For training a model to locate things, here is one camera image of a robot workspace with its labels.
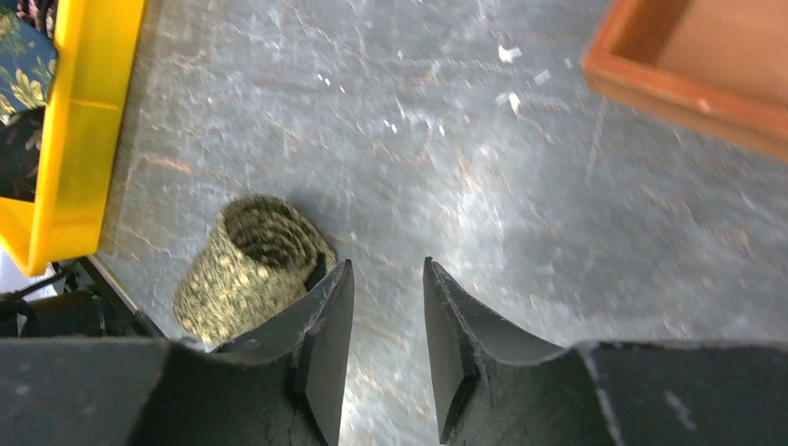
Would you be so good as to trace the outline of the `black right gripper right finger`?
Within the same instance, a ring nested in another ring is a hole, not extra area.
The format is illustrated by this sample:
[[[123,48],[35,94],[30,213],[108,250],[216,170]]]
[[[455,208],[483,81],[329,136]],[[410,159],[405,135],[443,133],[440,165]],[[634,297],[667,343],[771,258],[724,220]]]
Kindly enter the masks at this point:
[[[560,347],[427,258],[423,289],[443,445],[783,445],[787,346],[583,341]]]

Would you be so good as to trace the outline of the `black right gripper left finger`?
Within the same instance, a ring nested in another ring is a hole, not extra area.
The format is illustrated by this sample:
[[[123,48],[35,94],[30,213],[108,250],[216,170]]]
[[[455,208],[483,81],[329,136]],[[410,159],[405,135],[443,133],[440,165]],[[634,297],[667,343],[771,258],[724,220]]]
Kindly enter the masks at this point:
[[[305,296],[215,352],[162,338],[6,338],[5,445],[335,445],[354,278]]]

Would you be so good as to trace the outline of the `olive green leaf-pattern tie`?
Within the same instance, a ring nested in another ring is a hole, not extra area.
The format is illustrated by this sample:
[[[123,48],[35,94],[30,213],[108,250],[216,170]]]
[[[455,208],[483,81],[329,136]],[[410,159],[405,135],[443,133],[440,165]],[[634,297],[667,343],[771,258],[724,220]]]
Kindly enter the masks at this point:
[[[189,335],[225,343],[291,307],[336,264],[329,243],[287,201],[246,195],[217,215],[173,312]]]

